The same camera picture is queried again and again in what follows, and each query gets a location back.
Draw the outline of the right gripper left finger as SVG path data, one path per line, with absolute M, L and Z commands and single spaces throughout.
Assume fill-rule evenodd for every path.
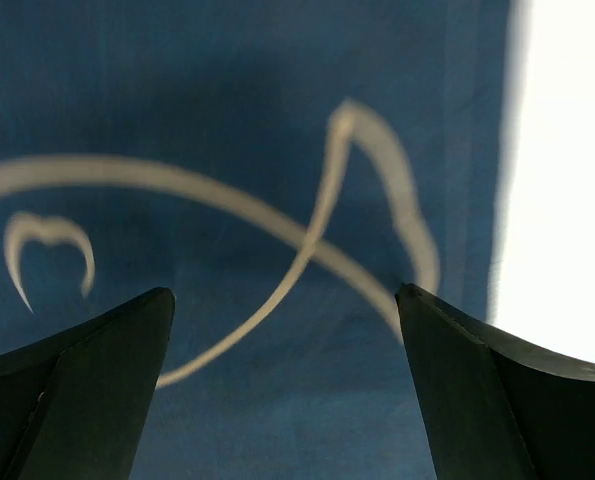
M 126 479 L 170 338 L 154 288 L 0 355 L 0 479 Z

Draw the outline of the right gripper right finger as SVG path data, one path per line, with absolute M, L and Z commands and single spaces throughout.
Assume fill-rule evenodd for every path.
M 396 303 L 437 478 L 595 480 L 595 363 L 414 284 Z

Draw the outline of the dark blue cloth napkin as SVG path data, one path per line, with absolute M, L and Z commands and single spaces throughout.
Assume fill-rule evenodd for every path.
M 256 221 L 168 191 L 73 179 L 35 160 L 116 157 L 242 191 L 306 225 L 329 120 L 394 131 L 409 175 L 358 146 L 310 261 L 232 348 L 153 399 L 136 479 L 431 479 L 403 346 L 339 277 L 387 299 L 416 276 L 405 189 L 439 257 L 438 294 L 487 315 L 508 1 L 0 1 L 0 354 L 153 287 L 177 308 L 173 372 L 239 327 L 295 257 Z

